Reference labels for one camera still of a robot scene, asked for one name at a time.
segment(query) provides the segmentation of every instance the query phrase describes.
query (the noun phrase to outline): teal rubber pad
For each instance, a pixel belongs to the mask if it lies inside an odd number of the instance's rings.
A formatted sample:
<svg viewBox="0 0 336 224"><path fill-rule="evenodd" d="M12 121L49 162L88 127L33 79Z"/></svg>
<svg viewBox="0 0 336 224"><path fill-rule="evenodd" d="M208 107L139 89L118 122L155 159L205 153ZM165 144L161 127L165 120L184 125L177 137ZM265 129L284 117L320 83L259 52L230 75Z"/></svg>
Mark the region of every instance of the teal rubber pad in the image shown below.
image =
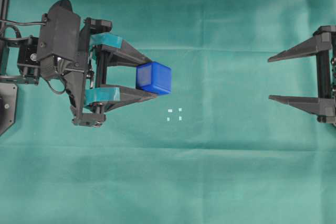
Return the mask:
<svg viewBox="0 0 336 224"><path fill-rule="evenodd" d="M86 100L84 106L93 102L120 101L119 88L95 88L85 91Z"/></svg>
<svg viewBox="0 0 336 224"><path fill-rule="evenodd" d="M90 37L89 48L91 49L93 46L96 45L107 45L110 47L121 48L121 43L122 38L112 33L94 34Z"/></svg>

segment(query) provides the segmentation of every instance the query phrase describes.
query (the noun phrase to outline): robotic arm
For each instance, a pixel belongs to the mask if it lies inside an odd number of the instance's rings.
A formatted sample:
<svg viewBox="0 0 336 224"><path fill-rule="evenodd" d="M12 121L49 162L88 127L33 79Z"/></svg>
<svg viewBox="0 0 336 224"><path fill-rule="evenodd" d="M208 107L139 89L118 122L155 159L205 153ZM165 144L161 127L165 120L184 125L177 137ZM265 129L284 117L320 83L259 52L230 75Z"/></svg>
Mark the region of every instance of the robotic arm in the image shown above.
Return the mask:
<svg viewBox="0 0 336 224"><path fill-rule="evenodd" d="M109 33L110 21L86 18L80 30L80 17L72 11L69 0L56 2L41 22L4 21L6 26L0 34L12 28L16 38L0 38L0 115L4 121L0 122L0 134L14 123L16 84L38 85L40 77L54 93L68 94L72 122L81 126L100 127L106 120L105 112L171 93L170 68L151 61L121 37ZM13 24L41 25L39 38L22 38ZM19 48L18 76L6 75L9 47ZM92 68L93 60L96 69ZM135 67L136 89L106 84L107 68L112 66ZM53 89L52 79L59 80L64 89Z"/></svg>

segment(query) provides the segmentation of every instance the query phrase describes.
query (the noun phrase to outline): black plastic part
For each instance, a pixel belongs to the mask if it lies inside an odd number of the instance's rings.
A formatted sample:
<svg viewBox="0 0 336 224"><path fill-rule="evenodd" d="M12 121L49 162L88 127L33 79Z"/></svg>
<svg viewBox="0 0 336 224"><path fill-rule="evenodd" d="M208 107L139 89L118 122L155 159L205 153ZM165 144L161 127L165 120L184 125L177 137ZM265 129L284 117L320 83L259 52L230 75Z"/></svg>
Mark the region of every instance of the black plastic part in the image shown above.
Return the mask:
<svg viewBox="0 0 336 224"><path fill-rule="evenodd" d="M0 84L0 135L15 123L17 86L10 83Z"/></svg>
<svg viewBox="0 0 336 224"><path fill-rule="evenodd" d="M329 50L333 49L330 61ZM270 95L269 98L307 113L318 116L318 122L336 124L335 113L335 74L336 74L336 26L321 26L313 37L268 59L268 62L302 58L316 55L318 97L283 97ZM333 69L333 85L330 77L330 64Z"/></svg>
<svg viewBox="0 0 336 224"><path fill-rule="evenodd" d="M37 47L37 60L54 56L74 61L78 49L80 17L73 13L71 3L61 0L55 3L47 15L43 15Z"/></svg>
<svg viewBox="0 0 336 224"><path fill-rule="evenodd" d="M319 98L331 98L329 51L317 53L316 66Z"/></svg>

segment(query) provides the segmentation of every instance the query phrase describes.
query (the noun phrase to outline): metal bracket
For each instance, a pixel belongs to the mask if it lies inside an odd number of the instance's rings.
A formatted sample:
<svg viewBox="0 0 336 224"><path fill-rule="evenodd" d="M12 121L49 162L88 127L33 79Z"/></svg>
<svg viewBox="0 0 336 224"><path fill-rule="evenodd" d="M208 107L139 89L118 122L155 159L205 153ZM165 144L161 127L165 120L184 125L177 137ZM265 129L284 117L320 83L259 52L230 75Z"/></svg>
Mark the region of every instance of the metal bracket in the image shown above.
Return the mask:
<svg viewBox="0 0 336 224"><path fill-rule="evenodd" d="M17 85L0 83L0 135L15 123Z"/></svg>

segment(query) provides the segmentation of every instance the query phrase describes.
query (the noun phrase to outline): green cloth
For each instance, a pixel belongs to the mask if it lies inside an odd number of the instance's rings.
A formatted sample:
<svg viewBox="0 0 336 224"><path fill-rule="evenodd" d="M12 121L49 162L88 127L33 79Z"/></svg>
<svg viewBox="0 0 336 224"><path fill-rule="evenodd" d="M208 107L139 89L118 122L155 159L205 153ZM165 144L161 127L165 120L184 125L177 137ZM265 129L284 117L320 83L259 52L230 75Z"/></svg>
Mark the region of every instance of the green cloth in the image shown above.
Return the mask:
<svg viewBox="0 0 336 224"><path fill-rule="evenodd" d="M40 20L56 1L10 0L8 19ZM45 82L20 86L0 137L1 223L336 222L336 129L268 100L316 97L315 58L267 63L336 24L336 0L71 1L171 67L173 92L96 129L73 126L67 95ZM108 72L134 82L133 68Z"/></svg>

